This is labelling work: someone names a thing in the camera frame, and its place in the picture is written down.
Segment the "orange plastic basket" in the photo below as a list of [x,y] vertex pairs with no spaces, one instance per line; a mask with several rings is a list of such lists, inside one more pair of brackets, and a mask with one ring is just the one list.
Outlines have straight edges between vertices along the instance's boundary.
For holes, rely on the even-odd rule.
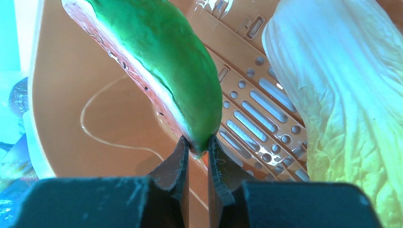
[[[44,2],[29,101],[40,178],[16,228],[148,228],[149,173],[178,136],[124,69],[71,17]],[[280,0],[169,0],[212,57],[222,91],[216,134],[257,180],[260,228],[384,228],[366,193],[311,181],[304,122],[277,80],[262,33]],[[376,0],[403,31],[403,3]],[[189,226],[210,228],[208,151],[189,148]]]

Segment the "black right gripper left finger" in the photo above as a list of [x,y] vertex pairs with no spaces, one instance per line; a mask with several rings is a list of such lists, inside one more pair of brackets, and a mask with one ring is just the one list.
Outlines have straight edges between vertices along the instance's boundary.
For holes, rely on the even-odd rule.
[[189,226],[189,147],[181,136],[172,154],[149,173],[149,228]]

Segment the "clear zip top bag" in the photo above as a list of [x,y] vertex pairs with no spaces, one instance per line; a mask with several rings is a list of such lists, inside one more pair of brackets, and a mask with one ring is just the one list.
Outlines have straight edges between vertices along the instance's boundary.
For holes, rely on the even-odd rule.
[[11,123],[0,131],[0,226],[9,227],[30,186],[38,180],[29,156],[23,115],[29,110],[28,78],[18,81],[7,99]]

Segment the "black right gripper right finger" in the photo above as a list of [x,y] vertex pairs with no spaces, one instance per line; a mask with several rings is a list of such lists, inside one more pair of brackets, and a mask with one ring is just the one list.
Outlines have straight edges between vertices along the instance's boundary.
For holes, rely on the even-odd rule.
[[241,168],[225,152],[216,135],[208,144],[208,199],[211,228],[259,228],[256,204],[249,199],[261,181]]

